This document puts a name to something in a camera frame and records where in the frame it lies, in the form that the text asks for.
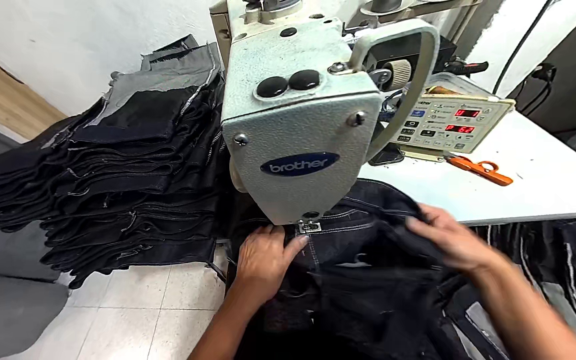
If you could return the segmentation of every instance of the digital display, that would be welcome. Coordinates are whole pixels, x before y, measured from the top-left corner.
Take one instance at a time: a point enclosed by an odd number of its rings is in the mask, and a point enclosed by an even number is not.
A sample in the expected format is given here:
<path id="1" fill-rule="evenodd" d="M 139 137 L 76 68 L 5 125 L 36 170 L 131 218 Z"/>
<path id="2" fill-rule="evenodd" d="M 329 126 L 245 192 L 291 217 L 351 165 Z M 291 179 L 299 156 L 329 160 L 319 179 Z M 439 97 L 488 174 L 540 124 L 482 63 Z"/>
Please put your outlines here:
<path id="1" fill-rule="evenodd" d="M 457 112 L 454 114 L 454 116 L 463 116 L 463 117 L 477 117 L 477 115 L 479 115 L 481 111 L 479 110 L 464 110 L 464 109 L 459 109 L 457 110 Z"/>
<path id="2" fill-rule="evenodd" d="M 459 126 L 459 125 L 446 126 L 446 131 L 454 131 L 455 133 L 470 134 L 473 130 L 475 130 L 473 126 Z"/>

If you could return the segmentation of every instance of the orange thread snips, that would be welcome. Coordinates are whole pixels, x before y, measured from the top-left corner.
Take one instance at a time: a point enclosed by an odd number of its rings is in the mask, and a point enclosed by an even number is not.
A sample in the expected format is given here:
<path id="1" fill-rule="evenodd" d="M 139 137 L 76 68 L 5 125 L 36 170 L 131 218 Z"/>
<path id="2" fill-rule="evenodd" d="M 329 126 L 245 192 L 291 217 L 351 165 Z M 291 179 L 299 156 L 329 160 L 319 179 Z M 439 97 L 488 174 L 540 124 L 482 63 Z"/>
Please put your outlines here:
<path id="1" fill-rule="evenodd" d="M 446 158 L 450 164 L 466 171 L 474 172 L 475 174 L 482 176 L 493 183 L 501 186 L 507 186 L 513 183 L 513 180 L 508 176 L 503 176 L 497 173 L 499 167 L 497 164 L 490 161 L 482 161 L 480 163 L 473 163 L 470 159 L 464 156 L 456 156 L 454 158 Z M 485 168 L 483 165 L 488 164 L 492 167 L 492 170 Z"/>

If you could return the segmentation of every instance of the hand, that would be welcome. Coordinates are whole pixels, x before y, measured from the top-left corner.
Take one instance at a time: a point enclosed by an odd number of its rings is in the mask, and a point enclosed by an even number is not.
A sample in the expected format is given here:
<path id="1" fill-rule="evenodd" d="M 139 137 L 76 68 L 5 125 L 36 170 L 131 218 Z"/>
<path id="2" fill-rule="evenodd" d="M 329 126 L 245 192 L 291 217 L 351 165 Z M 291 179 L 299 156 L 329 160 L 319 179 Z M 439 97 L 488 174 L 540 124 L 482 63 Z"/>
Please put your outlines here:
<path id="1" fill-rule="evenodd" d="M 233 286 L 245 288 L 251 301 L 261 306 L 275 296 L 288 265 L 307 243 L 307 236 L 298 236 L 284 249 L 283 226 L 258 228 L 248 235 L 239 249 Z"/>
<path id="2" fill-rule="evenodd" d="M 446 265 L 472 273 L 504 259 L 499 251 L 486 244 L 468 227 L 459 224 L 446 210 L 425 204 L 419 207 L 430 220 L 430 225 L 408 217 L 406 226 L 413 233 L 437 244 L 446 255 Z"/>

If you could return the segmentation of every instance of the tiled floor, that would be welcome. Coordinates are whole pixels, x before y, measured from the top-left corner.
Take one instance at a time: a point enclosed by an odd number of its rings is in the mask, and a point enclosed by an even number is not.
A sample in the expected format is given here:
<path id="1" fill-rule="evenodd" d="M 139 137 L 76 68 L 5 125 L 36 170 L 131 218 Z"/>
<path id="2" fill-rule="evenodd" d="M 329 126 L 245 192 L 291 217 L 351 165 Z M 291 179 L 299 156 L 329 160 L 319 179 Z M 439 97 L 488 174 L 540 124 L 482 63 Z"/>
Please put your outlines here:
<path id="1" fill-rule="evenodd" d="M 222 249 L 215 263 L 226 269 Z M 185 359 L 223 293 L 223 283 L 203 264 L 95 273 L 31 348 L 2 360 Z"/>

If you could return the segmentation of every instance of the sewing machine handle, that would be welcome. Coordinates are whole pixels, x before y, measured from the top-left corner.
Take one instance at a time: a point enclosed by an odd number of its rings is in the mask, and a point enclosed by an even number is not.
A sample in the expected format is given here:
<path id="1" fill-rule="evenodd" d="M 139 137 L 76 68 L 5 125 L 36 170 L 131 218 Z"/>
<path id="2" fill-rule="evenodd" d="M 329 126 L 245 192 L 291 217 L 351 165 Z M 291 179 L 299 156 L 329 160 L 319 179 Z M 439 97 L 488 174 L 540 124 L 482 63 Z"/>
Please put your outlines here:
<path id="1" fill-rule="evenodd" d="M 370 48 L 382 42 L 416 33 L 421 34 L 421 48 L 412 84 L 397 113 L 390 120 L 389 125 L 368 147 L 366 161 L 377 155 L 389 143 L 390 139 L 395 136 L 397 130 L 406 121 L 417 100 L 423 94 L 428 77 L 432 75 L 435 68 L 437 53 L 439 52 L 439 32 L 434 26 L 421 19 L 405 20 L 375 29 L 372 33 L 361 37 L 353 48 L 349 67 L 355 71 L 363 71 L 364 59 L 368 55 Z"/>

